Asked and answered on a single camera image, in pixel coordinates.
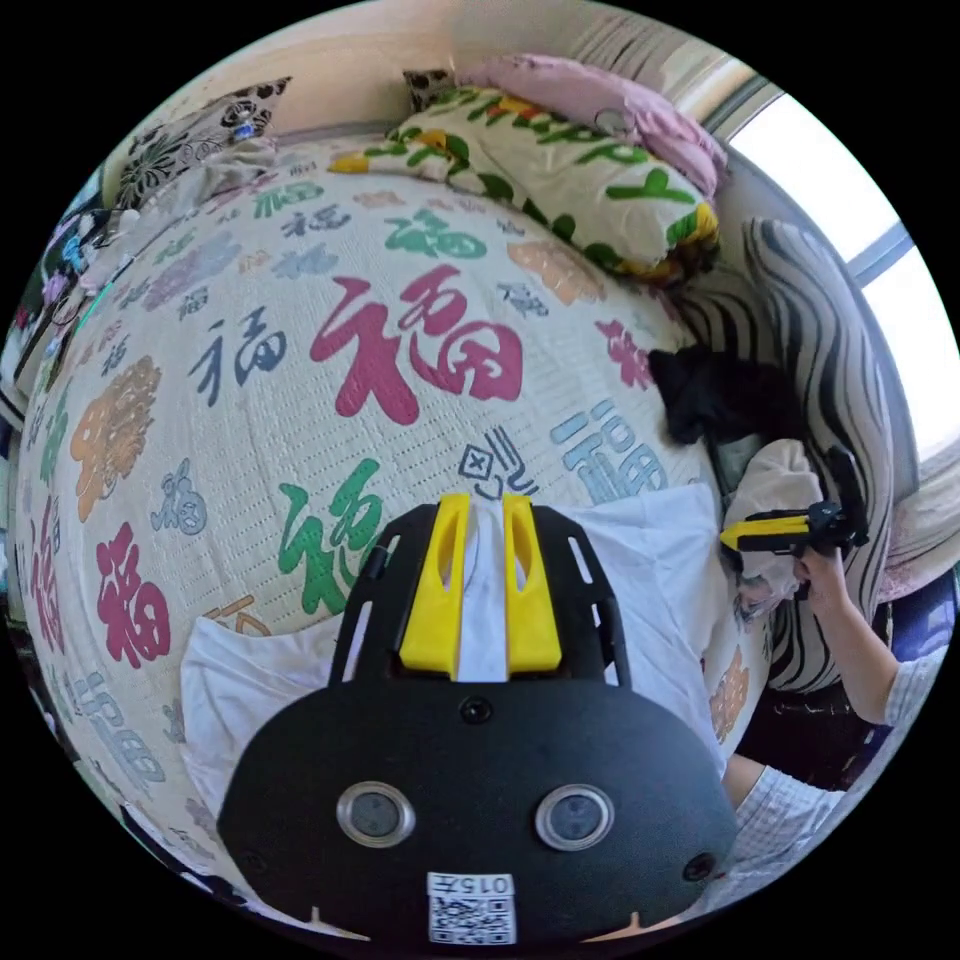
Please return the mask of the person's right hand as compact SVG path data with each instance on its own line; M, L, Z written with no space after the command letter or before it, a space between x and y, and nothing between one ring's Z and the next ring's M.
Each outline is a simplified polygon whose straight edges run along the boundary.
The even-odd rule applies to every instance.
M809 548L794 560L794 574L807 587L807 599L818 608L837 608L849 600L842 555L838 548L826 553Z

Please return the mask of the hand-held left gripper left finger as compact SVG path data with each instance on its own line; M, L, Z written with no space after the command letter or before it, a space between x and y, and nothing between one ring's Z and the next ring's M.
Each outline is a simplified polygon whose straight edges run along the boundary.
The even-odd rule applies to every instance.
M407 619L399 657L405 669L459 665L470 497L439 501Z

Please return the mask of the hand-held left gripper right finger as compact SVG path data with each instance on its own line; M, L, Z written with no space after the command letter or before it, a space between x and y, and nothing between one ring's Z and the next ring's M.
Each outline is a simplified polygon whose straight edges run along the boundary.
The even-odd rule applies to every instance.
M562 649L529 497L503 497L505 641L509 669L557 669Z

